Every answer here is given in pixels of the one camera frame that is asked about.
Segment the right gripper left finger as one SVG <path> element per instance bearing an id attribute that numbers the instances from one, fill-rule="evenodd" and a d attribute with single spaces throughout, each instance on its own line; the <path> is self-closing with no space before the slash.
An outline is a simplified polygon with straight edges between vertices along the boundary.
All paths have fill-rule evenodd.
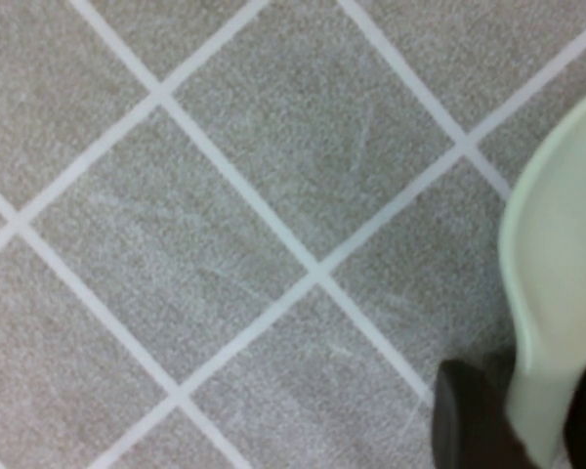
<path id="1" fill-rule="evenodd" d="M 500 395 L 483 372 L 460 360 L 437 371 L 432 453 L 439 469 L 531 468 Z"/>

